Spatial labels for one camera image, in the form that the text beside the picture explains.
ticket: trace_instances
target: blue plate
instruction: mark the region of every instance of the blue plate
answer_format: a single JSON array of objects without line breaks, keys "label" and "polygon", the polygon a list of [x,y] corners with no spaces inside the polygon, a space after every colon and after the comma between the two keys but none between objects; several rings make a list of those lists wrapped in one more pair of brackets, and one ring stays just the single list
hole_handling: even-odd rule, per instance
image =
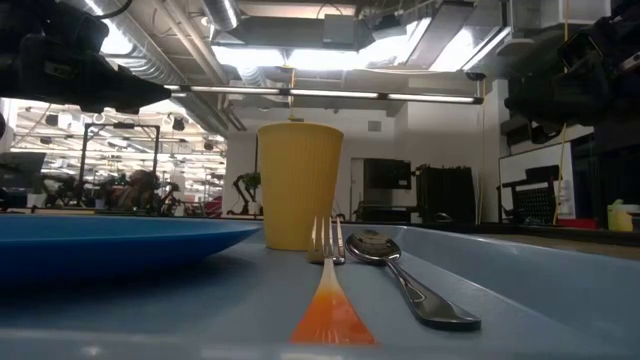
[{"label": "blue plate", "polygon": [[177,218],[0,216],[0,286],[109,278],[198,262],[255,224]]}]

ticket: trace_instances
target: yellow cup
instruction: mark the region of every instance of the yellow cup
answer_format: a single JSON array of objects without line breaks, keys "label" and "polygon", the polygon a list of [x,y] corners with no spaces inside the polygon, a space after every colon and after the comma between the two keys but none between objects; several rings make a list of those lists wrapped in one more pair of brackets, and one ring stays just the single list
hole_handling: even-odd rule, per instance
[{"label": "yellow cup", "polygon": [[310,123],[258,130],[267,247],[305,251],[314,217],[331,216],[344,135]]}]

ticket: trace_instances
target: spoon bowl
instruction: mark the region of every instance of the spoon bowl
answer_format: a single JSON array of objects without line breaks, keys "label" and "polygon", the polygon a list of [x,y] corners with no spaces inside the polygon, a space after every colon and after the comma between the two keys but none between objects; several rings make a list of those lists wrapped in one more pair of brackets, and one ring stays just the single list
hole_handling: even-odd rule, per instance
[{"label": "spoon bowl", "polygon": [[347,239],[346,246],[347,251],[356,259],[379,266],[387,265],[387,261],[400,259],[402,253],[391,238],[373,230],[352,234]]}]

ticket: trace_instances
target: silver spoon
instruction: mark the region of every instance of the silver spoon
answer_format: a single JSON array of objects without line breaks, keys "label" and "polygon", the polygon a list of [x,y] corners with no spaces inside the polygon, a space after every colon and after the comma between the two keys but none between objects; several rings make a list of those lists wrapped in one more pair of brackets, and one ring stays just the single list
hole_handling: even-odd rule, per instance
[{"label": "silver spoon", "polygon": [[481,321],[477,316],[445,300],[395,263],[400,258],[401,251],[391,238],[373,230],[365,230],[349,236],[346,247],[358,260],[373,265],[387,265],[391,269],[400,282],[411,312],[418,321],[441,330],[480,329]]}]

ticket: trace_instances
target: fluorescent light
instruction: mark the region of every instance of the fluorescent light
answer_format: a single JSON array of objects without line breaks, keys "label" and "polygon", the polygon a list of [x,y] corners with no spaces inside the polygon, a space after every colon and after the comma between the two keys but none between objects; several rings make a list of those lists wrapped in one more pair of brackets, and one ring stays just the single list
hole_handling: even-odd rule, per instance
[{"label": "fluorescent light", "polygon": [[[82,150],[66,150],[66,149],[34,149],[34,148],[11,148],[11,152],[35,152],[47,154],[63,154],[68,156],[80,156]],[[139,153],[139,152],[125,152],[125,151],[101,151],[101,150],[87,150],[87,155],[119,155],[123,159],[137,159],[137,160],[152,160],[153,153]],[[220,155],[214,153],[184,153],[175,154],[178,157],[186,157],[187,159],[216,159],[215,161],[222,161],[223,158]],[[158,154],[158,161],[171,161],[170,154],[162,153]]]},{"label": "fluorescent light", "polygon": [[42,169],[42,170],[40,170],[40,172],[43,172],[43,173],[50,173],[50,172],[58,173],[58,172],[63,172],[63,173],[65,173],[65,174],[70,174],[70,175],[75,175],[75,173],[76,173],[75,171],[73,171],[73,170],[69,170],[69,169]]},{"label": "fluorescent light", "polygon": [[472,104],[475,99],[462,96],[440,96],[440,95],[419,95],[419,94],[389,94],[389,100],[420,101],[420,102],[441,102]]},{"label": "fluorescent light", "polygon": [[428,94],[387,94],[363,91],[334,91],[334,90],[314,90],[314,89],[274,89],[260,87],[233,87],[233,86],[191,86],[194,92],[213,92],[221,94],[252,94],[252,95],[283,95],[290,96],[314,96],[314,97],[342,97],[351,99],[379,99],[379,100],[401,100],[418,102],[444,102],[458,104],[473,104],[476,98],[464,96],[445,96]]},{"label": "fluorescent light", "polygon": [[192,86],[191,91],[211,92],[221,94],[251,94],[251,95],[278,95],[278,89],[269,88],[250,88],[250,87],[233,87],[233,86]]},{"label": "fluorescent light", "polygon": [[128,147],[129,143],[124,141],[124,140],[119,140],[119,139],[113,139],[113,138],[109,138],[107,139],[108,143],[111,143],[115,146],[120,146],[120,147]]},{"label": "fluorescent light", "polygon": [[287,65],[300,70],[352,70],[366,64],[355,51],[294,50]]},{"label": "fluorescent light", "polygon": [[504,30],[502,30],[502,32],[500,32],[498,36],[496,36],[493,40],[491,40],[491,42],[487,46],[482,48],[480,52],[478,52],[474,57],[472,57],[471,60],[469,60],[469,62],[467,62],[462,67],[462,70],[467,71],[471,69],[473,65],[475,65],[478,61],[480,61],[483,57],[485,57],[489,53],[489,51],[491,51],[494,47],[496,47],[496,45],[498,45],[510,33],[511,33],[511,27],[507,26],[506,28],[504,28]]},{"label": "fluorescent light", "polygon": [[[104,12],[102,9],[96,5],[93,0],[85,0],[87,5],[95,12],[97,15],[103,15]],[[111,20],[102,20],[109,27],[109,36],[104,39],[102,43],[102,48],[100,51],[107,54],[115,54],[115,55],[124,55],[128,54],[133,50],[133,44],[129,42],[126,36],[118,30],[118,28],[111,22]]]},{"label": "fluorescent light", "polygon": [[302,95],[302,96],[327,96],[327,97],[346,97],[346,98],[362,98],[362,99],[375,99],[378,97],[378,93],[357,92],[357,91],[303,90],[303,89],[291,89],[290,91],[291,91],[291,95]]},{"label": "fluorescent light", "polygon": [[284,57],[276,49],[252,49],[242,47],[213,46],[221,64],[237,68],[253,68],[258,66],[282,66]]},{"label": "fluorescent light", "polygon": [[456,71],[473,56],[473,35],[462,28],[442,50],[429,71]]}]

